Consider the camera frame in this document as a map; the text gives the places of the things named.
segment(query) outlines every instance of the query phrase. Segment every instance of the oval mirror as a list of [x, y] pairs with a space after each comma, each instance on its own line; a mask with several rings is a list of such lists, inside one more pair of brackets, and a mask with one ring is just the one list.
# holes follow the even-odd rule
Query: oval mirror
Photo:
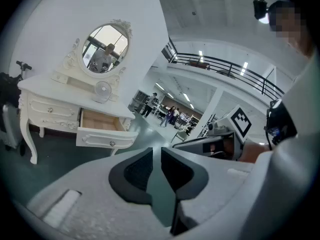
[[84, 42], [83, 63], [96, 74], [114, 70], [127, 54], [129, 35], [119, 24], [110, 23], [98, 27]]

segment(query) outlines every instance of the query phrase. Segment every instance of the machine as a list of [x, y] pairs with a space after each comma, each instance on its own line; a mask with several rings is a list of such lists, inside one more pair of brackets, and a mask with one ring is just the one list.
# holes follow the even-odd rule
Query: machine
[[[251, 126], [249, 118], [240, 105], [237, 105], [219, 120], [209, 123], [207, 136], [177, 143], [173, 148], [206, 157], [237, 160], [242, 154]], [[227, 139], [233, 143], [233, 152], [225, 150], [224, 143]]]

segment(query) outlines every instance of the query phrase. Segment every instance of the woman walking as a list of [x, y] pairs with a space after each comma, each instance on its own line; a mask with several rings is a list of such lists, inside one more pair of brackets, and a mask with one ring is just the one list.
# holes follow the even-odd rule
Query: woman walking
[[170, 109], [168, 110], [168, 113], [165, 115], [164, 119], [162, 120], [162, 122], [161, 122], [160, 125], [159, 125], [160, 127], [162, 126], [162, 124], [163, 124], [164, 122], [165, 122], [164, 127], [167, 127], [167, 124], [168, 124], [169, 120], [174, 116], [175, 109], [176, 109], [176, 107], [173, 106], [172, 108], [170, 108]]

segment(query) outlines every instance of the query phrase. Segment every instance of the balcony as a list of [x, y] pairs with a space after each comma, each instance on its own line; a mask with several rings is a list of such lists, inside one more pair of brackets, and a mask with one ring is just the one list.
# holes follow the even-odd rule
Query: balcony
[[265, 77], [236, 63], [211, 56], [178, 52], [171, 39], [162, 50], [162, 54], [170, 64], [186, 65], [199, 70], [213, 71], [233, 80], [241, 81], [271, 100], [280, 99], [285, 94]]

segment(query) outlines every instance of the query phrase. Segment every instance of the mirror frame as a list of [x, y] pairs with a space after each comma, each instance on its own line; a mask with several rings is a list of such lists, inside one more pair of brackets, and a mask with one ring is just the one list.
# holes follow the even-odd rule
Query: mirror frame
[[[126, 49], [125, 56], [124, 56], [123, 60], [113, 70], [110, 70], [109, 72], [106, 72], [106, 73], [95, 73], [95, 72], [90, 71], [84, 63], [84, 59], [83, 59], [84, 45], [85, 45], [85, 42], [88, 40], [88, 37], [91, 35], [91, 33], [93, 33], [98, 28], [108, 26], [108, 25], [110, 25], [110, 26], [116, 25], [117, 27], [121, 28], [126, 33], [126, 38], [127, 38], [127, 42], [128, 42], [127, 49]], [[111, 76], [113, 74], [118, 73], [118, 71], [120, 71], [123, 68], [123, 66], [121, 65], [122, 62], [127, 61], [128, 53], [130, 52], [130, 49], [131, 49], [132, 30], [131, 30], [130, 22], [123, 21], [121, 19], [114, 19], [110, 22], [107, 22], [105, 24], [102, 24], [102, 25], [96, 27], [91, 33], [78, 46], [77, 60], [79, 61], [79, 66], [81, 67], [83, 72], [93, 78], [106, 78], [108, 76]]]

